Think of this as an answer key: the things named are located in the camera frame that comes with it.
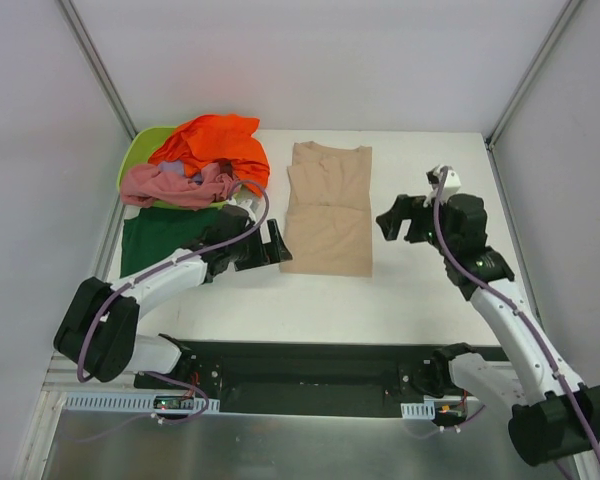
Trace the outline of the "beige t-shirt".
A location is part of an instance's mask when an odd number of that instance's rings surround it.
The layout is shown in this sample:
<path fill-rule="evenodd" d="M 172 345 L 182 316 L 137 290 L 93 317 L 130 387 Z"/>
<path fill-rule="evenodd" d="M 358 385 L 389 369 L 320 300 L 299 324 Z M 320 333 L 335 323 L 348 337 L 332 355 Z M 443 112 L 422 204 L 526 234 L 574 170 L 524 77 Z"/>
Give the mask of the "beige t-shirt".
<path fill-rule="evenodd" d="M 296 143 L 284 240 L 293 259 L 286 274 L 369 278 L 373 275 L 372 149 Z"/>

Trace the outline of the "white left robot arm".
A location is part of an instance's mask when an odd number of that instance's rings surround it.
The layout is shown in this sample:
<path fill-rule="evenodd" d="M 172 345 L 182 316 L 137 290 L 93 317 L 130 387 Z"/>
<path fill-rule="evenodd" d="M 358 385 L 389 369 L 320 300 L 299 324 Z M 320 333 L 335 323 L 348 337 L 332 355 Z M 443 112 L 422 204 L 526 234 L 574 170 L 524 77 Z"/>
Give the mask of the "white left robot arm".
<path fill-rule="evenodd" d="M 200 236 L 165 259 L 113 283 L 84 280 L 53 347 L 75 363 L 82 382 L 110 382 L 125 371 L 155 372 L 168 388 L 182 388 L 192 369 L 183 359 L 183 347 L 161 334 L 140 334 L 140 320 L 175 295 L 211 283 L 228 268 L 243 271 L 292 258 L 276 220 L 256 220 L 245 207 L 223 207 Z"/>

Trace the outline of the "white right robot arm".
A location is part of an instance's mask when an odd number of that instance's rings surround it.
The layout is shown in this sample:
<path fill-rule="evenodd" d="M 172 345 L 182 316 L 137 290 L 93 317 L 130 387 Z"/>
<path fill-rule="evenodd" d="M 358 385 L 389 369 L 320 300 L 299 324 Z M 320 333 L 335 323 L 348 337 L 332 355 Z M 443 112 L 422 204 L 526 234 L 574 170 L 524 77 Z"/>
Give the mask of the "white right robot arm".
<path fill-rule="evenodd" d="M 405 241 L 426 242 L 443 256 L 449 280 L 486 321 L 517 375 L 506 378 L 476 348 L 458 343 L 435 350 L 411 385 L 431 397 L 457 389 L 475 396 L 504 421 L 530 466 L 592 452 L 600 476 L 600 386 L 586 385 L 529 312 L 513 271 L 487 244 L 483 200 L 399 195 L 376 219 L 388 241 L 397 239 L 404 221 Z"/>

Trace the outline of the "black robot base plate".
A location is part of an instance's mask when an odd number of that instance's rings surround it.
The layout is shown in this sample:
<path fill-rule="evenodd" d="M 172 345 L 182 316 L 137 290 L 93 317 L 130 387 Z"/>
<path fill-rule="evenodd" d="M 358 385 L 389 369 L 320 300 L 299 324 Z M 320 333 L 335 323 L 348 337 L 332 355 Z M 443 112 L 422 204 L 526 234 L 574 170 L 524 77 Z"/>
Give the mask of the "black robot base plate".
<path fill-rule="evenodd" d="M 414 376 L 432 372 L 432 345 L 177 341 L 183 355 L 138 389 L 194 381 L 223 413 L 397 418 L 429 396 Z"/>

